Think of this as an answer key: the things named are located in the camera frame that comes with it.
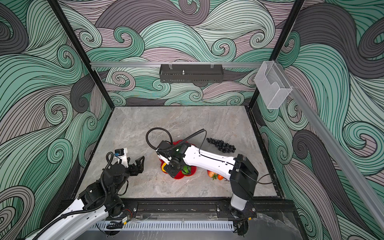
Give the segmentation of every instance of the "gray marble surface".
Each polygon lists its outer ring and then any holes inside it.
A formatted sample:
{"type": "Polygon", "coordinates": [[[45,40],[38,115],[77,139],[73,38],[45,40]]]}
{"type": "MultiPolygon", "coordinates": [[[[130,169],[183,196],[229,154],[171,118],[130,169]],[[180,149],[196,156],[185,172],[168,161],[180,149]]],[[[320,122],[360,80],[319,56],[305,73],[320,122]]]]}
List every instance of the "gray marble surface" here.
{"type": "MultiPolygon", "coordinates": [[[[145,140],[147,131],[153,127],[167,129],[174,141],[183,139],[204,128],[207,137],[220,139],[236,147],[236,152],[223,154],[214,145],[204,142],[202,150],[225,156],[244,154],[259,172],[259,177],[268,173],[260,152],[255,134],[243,106],[164,106],[164,107],[117,107],[100,140],[95,155],[88,167],[78,193],[100,178],[102,168],[106,165],[105,155],[109,151],[128,148],[130,163],[145,156],[144,171],[138,176],[130,177],[127,193],[123,197],[230,197],[232,195],[229,181],[212,180],[207,171],[197,168],[190,177],[179,180],[171,178],[160,169],[160,160],[156,152],[145,140]]],[[[204,133],[188,142],[201,145],[204,133]]],[[[168,135],[155,130],[149,135],[152,145],[157,146],[168,135]]],[[[270,182],[269,176],[261,182],[270,182]]],[[[255,196],[276,196],[272,184],[257,184],[255,196]]]]}

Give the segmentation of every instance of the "aluminum rail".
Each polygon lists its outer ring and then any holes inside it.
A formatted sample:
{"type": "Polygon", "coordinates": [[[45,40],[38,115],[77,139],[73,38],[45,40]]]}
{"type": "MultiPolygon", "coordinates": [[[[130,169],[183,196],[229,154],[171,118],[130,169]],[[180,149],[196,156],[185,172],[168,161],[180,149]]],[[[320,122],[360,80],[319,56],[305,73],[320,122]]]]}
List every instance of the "aluminum rail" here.
{"type": "Polygon", "coordinates": [[[296,101],[304,116],[306,116],[308,122],[312,125],[313,129],[323,142],[329,155],[337,162],[353,188],[359,194],[361,200],[365,203],[365,206],[368,208],[372,217],[384,232],[384,203],[369,184],[368,180],[362,175],[360,170],[357,169],[344,148],[341,147],[339,141],[336,140],[321,118],[312,110],[300,90],[292,84],[285,70],[283,70],[282,73],[284,78],[286,78],[288,83],[292,86],[292,91],[290,93],[291,97],[296,101]]]}
{"type": "Polygon", "coordinates": [[[262,62],[141,62],[141,61],[96,61],[92,68],[159,68],[162,64],[210,64],[223,68],[260,68],[262,62]]]}

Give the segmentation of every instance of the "metal shelf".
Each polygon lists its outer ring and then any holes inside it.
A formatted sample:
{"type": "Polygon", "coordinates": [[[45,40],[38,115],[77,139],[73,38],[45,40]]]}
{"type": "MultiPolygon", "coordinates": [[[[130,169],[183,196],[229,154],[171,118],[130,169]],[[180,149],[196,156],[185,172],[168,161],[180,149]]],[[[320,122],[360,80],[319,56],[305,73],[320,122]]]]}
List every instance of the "metal shelf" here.
{"type": "Polygon", "coordinates": [[[140,62],[140,61],[96,61],[92,68],[159,68],[162,64],[210,64],[223,68],[260,68],[262,62],[140,62]]]}

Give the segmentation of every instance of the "clear plastic box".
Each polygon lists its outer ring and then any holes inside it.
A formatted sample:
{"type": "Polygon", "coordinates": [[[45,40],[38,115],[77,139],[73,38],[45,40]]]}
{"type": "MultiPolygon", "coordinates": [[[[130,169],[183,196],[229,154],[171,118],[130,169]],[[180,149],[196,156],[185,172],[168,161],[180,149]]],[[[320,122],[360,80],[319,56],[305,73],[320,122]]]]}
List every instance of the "clear plastic box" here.
{"type": "Polygon", "coordinates": [[[263,62],[255,83],[267,109],[278,109],[292,91],[284,68],[274,61],[263,62]]]}

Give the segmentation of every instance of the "black cable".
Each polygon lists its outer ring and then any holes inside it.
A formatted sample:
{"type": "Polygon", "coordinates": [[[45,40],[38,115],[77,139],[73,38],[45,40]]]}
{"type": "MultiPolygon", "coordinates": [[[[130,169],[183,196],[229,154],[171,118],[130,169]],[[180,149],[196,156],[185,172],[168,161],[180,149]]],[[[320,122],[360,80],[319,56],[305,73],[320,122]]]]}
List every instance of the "black cable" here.
{"type": "Polygon", "coordinates": [[[129,182],[128,182],[128,180],[127,180],[127,187],[125,187],[125,191],[124,191],[124,193],[123,194],[118,194],[119,196],[123,196],[126,192],[127,192],[127,189],[128,189],[128,185],[129,185],[129,182]]]}
{"type": "Polygon", "coordinates": [[[104,232],[104,231],[102,231],[100,228],[99,228],[99,226],[97,225],[97,223],[96,223],[96,227],[102,232],[102,233],[104,233],[105,235],[107,235],[107,237],[109,237],[110,235],[109,234],[107,234],[106,232],[104,232]]]}
{"type": "Polygon", "coordinates": [[[92,208],[92,209],[84,209],[84,210],[78,210],[78,211],[73,211],[73,212],[68,212],[66,214],[62,214],[60,217],[54,219],[52,222],[50,222],[47,226],[45,226],[43,229],[41,229],[40,232],[38,232],[36,234],[36,236],[32,239],[32,240],[37,240],[45,231],[47,231],[48,228],[52,227],[55,223],[57,223],[58,221],[60,221],[61,219],[63,218],[66,218],[68,216],[71,216],[71,215],[75,215],[75,214],[85,214],[85,213],[88,213],[88,212],[93,212],[95,210],[98,210],[99,208],[101,208],[102,206],[105,205],[105,203],[107,202],[107,195],[108,195],[108,191],[107,191],[107,188],[105,187],[105,183],[104,183],[104,171],[105,169],[109,168],[109,166],[111,165],[111,162],[113,160],[113,152],[109,152],[107,153],[107,155],[105,156],[106,159],[108,159],[108,156],[110,156],[110,159],[108,161],[108,164],[107,166],[103,169],[103,172],[101,173],[100,175],[100,184],[101,184],[101,188],[103,189],[103,192],[104,192],[104,200],[103,200],[103,203],[100,204],[99,206],[95,207],[95,208],[92,208]]]}
{"type": "Polygon", "coordinates": [[[202,132],[205,131],[205,129],[200,129],[200,130],[198,130],[197,132],[195,132],[195,133],[189,135],[188,137],[186,137],[184,140],[182,140],[181,142],[179,142],[179,143],[176,144],[176,145],[172,145],[171,147],[166,148],[166,149],[158,149],[158,148],[154,147],[152,144],[150,144],[150,142],[149,142],[149,140],[148,140],[148,135],[149,135],[149,133],[152,132],[153,130],[157,130],[157,129],[158,129],[158,130],[163,130],[163,131],[165,131],[165,132],[168,134],[168,136],[169,136],[169,138],[170,138],[170,141],[171,141],[171,142],[173,142],[173,141],[172,141],[172,136],[170,135],[170,133],[169,133],[167,130],[165,130],[164,128],[162,128],[162,127],[154,127],[154,128],[152,128],[152,129],[150,129],[150,130],[147,132],[146,136],[145,136],[145,140],[147,141],[147,144],[148,144],[152,149],[154,149],[154,150],[156,150],[156,151],[158,151],[158,152],[166,152],[166,151],[170,151],[170,150],[172,150],[172,149],[175,149],[175,148],[179,147],[181,144],[183,144],[183,143],[185,143],[186,141],[188,141],[189,139],[191,139],[191,138],[193,138],[193,137],[195,137],[195,136],[197,136],[197,135],[199,135],[200,133],[202,133],[202,132]]]}
{"type": "Polygon", "coordinates": [[[203,156],[203,157],[207,157],[207,158],[209,158],[209,159],[212,159],[212,160],[216,160],[216,161],[219,161],[219,162],[224,162],[224,163],[227,163],[227,164],[229,164],[229,165],[232,165],[232,166],[234,166],[236,169],[238,169],[239,171],[241,171],[242,173],[244,173],[244,175],[246,175],[247,177],[249,177],[251,180],[253,180],[253,181],[255,181],[255,182],[259,183],[259,184],[271,184],[271,183],[273,183],[273,182],[267,182],[267,183],[259,182],[260,179],[262,179],[262,178],[265,177],[265,176],[270,175],[270,173],[263,175],[261,178],[259,178],[259,180],[255,180],[255,179],[251,178],[248,174],[246,174],[243,170],[241,170],[240,168],[236,167],[234,164],[232,164],[232,163],[230,163],[230,162],[226,162],[226,161],[219,160],[219,159],[214,159],[214,158],[205,156],[205,155],[203,155],[203,154],[200,154],[200,155],[203,156]]]}
{"type": "Polygon", "coordinates": [[[246,219],[244,219],[244,220],[241,220],[240,222],[234,223],[233,225],[238,225],[238,224],[240,224],[240,223],[242,223],[242,222],[245,222],[245,221],[248,221],[248,220],[249,220],[249,219],[246,218],[246,219]]]}
{"type": "Polygon", "coordinates": [[[122,159],[119,158],[118,156],[115,156],[115,157],[117,157],[118,159],[120,159],[120,161],[119,161],[118,163],[121,164],[121,163],[122,163],[122,159]]]}
{"type": "Polygon", "coordinates": [[[259,180],[257,180],[257,183],[258,183],[258,184],[271,184],[271,183],[273,183],[273,181],[272,181],[272,182],[266,182],[266,183],[259,182],[263,177],[268,176],[268,175],[271,175],[271,174],[268,173],[268,174],[263,175],[261,178],[259,178],[259,180]]]}
{"type": "Polygon", "coordinates": [[[171,147],[169,147],[169,148],[167,148],[167,149],[158,149],[157,151],[159,151],[159,152],[166,152],[166,151],[173,150],[173,149],[179,147],[180,145],[182,145],[183,143],[185,143],[186,141],[188,141],[189,139],[191,139],[191,138],[193,138],[193,137],[199,135],[200,133],[202,133],[202,132],[204,132],[204,131],[205,131],[205,129],[200,129],[200,130],[198,130],[197,132],[195,132],[195,133],[189,135],[188,137],[186,137],[184,140],[182,140],[182,141],[179,142],[178,144],[173,145],[173,146],[171,146],[171,147]]]}
{"type": "Polygon", "coordinates": [[[154,128],[151,128],[151,129],[147,132],[147,135],[145,136],[145,140],[147,141],[147,144],[148,144],[152,149],[154,149],[154,150],[157,149],[157,147],[154,147],[154,146],[149,142],[149,140],[148,140],[148,135],[149,135],[153,130],[163,130],[163,131],[165,131],[165,132],[168,134],[169,139],[170,139],[170,144],[172,145],[173,140],[172,140],[172,136],[171,136],[171,134],[170,134],[166,129],[164,129],[164,128],[162,128],[162,127],[154,127],[154,128]]]}
{"type": "Polygon", "coordinates": [[[113,230],[113,229],[119,229],[119,228],[122,228],[124,226],[124,223],[122,222],[111,222],[112,224],[110,225],[107,225],[107,229],[109,230],[113,230]]]}
{"type": "Polygon", "coordinates": [[[203,141],[202,141],[202,143],[201,143],[201,145],[200,145],[200,148],[199,148],[199,154],[200,154],[200,149],[201,149],[201,147],[203,146],[203,143],[204,143],[205,138],[206,138],[206,136],[207,136],[207,131],[206,131],[206,130],[204,130],[204,131],[205,131],[205,136],[204,136],[204,139],[203,139],[203,141]]]}

